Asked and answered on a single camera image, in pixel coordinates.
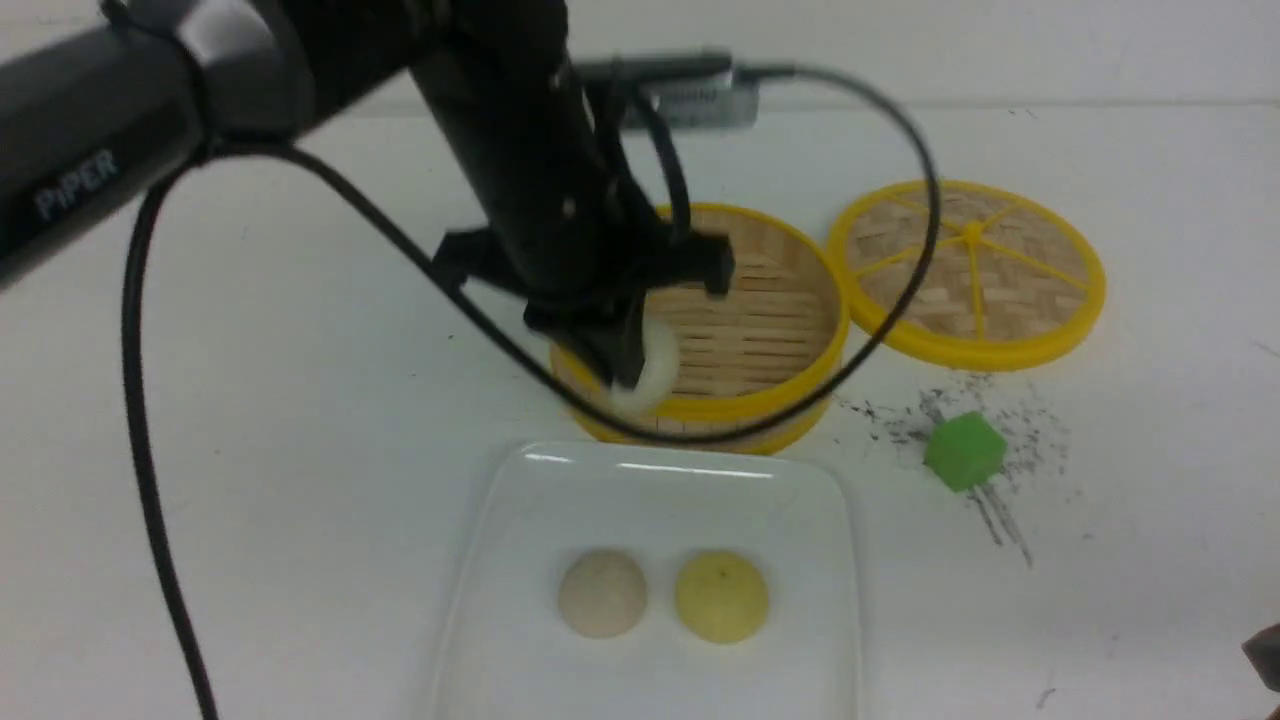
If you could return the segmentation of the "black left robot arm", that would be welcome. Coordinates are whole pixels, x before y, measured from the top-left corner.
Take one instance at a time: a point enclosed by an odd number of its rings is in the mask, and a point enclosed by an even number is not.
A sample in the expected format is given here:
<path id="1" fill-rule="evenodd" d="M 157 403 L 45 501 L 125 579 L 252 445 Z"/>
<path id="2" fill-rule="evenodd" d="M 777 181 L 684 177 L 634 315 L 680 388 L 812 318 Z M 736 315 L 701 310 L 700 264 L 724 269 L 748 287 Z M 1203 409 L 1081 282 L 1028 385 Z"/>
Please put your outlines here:
<path id="1" fill-rule="evenodd" d="M 486 224 L 448 233 L 449 291 L 480 281 L 602 380 L 645 366 L 648 293 L 727 295 L 728 240 L 690 227 L 646 79 L 726 56 L 575 67 L 562 1 L 105 1 L 102 26 L 3 64 L 3 283 L 182 167 L 289 147 L 401 72 Z"/>

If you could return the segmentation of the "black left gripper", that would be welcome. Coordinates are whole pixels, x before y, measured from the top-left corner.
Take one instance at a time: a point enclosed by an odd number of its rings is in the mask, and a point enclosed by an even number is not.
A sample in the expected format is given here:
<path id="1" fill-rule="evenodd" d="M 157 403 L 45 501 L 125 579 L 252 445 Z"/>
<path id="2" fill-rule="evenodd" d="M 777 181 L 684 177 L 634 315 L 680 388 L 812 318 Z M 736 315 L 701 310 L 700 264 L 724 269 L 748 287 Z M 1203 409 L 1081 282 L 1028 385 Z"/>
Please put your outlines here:
<path id="1" fill-rule="evenodd" d="M 497 231 L 484 227 L 445 234 L 435 261 L 452 287 L 467 281 L 524 299 L 531 331 L 568 350 L 605 386 L 635 389 L 646 364 L 644 319 L 650 292 L 690 284 L 724 297 L 735 272 L 723 234 L 676 225 L 607 231 L 594 263 L 567 249 L 538 251 L 549 270 L 543 284 L 520 273 Z"/>

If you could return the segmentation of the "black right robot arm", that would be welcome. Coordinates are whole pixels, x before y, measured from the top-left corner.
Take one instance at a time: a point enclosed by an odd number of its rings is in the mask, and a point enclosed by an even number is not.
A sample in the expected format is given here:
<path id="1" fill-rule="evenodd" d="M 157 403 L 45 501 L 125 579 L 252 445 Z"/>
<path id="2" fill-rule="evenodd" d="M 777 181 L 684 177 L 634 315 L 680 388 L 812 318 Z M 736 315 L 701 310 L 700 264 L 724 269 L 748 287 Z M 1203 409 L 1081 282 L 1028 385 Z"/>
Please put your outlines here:
<path id="1" fill-rule="evenodd" d="M 1254 633 L 1242 644 L 1242 652 L 1271 692 L 1280 692 L 1280 626 L 1274 624 Z"/>

